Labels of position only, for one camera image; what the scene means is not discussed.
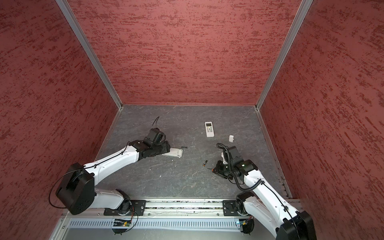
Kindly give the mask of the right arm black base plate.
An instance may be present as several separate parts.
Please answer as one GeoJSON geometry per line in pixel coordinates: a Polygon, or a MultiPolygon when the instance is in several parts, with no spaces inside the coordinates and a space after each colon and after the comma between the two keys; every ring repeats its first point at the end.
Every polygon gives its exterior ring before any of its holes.
{"type": "Polygon", "coordinates": [[[241,217],[249,217],[250,214],[246,212],[245,209],[245,203],[253,203],[255,205],[259,206],[265,206],[262,202],[259,201],[257,198],[250,198],[242,201],[237,200],[223,200],[223,212],[224,216],[226,217],[234,217],[234,216],[241,216],[241,217]]]}

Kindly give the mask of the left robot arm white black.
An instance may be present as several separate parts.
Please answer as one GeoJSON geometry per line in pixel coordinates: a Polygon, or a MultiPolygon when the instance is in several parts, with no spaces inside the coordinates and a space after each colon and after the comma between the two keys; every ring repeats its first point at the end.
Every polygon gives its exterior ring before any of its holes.
{"type": "Polygon", "coordinates": [[[152,128],[141,141],[135,140],[103,159],[81,165],[72,164],[55,183],[56,197],[72,215],[88,209],[107,209],[117,215],[132,213],[131,198],[122,190],[102,190],[97,185],[116,171],[142,159],[169,153],[171,146],[166,135],[152,128]]]}

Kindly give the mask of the white remote orange button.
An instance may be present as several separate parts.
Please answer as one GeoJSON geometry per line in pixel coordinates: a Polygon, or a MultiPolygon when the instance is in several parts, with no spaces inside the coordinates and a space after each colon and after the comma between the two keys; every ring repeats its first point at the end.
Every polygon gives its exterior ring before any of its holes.
{"type": "Polygon", "coordinates": [[[164,153],[163,156],[181,158],[183,156],[183,149],[170,148],[168,153],[164,153]]]}

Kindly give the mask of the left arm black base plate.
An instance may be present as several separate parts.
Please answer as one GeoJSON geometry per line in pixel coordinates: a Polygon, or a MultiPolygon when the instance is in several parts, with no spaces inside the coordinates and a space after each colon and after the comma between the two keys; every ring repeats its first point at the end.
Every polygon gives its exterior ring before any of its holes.
{"type": "Polygon", "coordinates": [[[131,200],[127,210],[105,209],[104,216],[119,216],[119,217],[125,217],[125,216],[128,217],[132,215],[143,216],[146,208],[146,204],[147,204],[146,200],[131,200]]]}

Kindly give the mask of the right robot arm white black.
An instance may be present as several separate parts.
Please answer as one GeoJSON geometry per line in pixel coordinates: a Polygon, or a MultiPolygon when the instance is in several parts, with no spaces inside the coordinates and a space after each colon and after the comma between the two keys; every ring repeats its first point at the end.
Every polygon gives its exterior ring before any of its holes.
{"type": "Polygon", "coordinates": [[[250,216],[260,222],[277,240],[317,239],[312,217],[299,212],[266,180],[259,168],[244,160],[238,149],[218,143],[223,151],[212,172],[237,186],[235,209],[241,216],[250,216]]]}

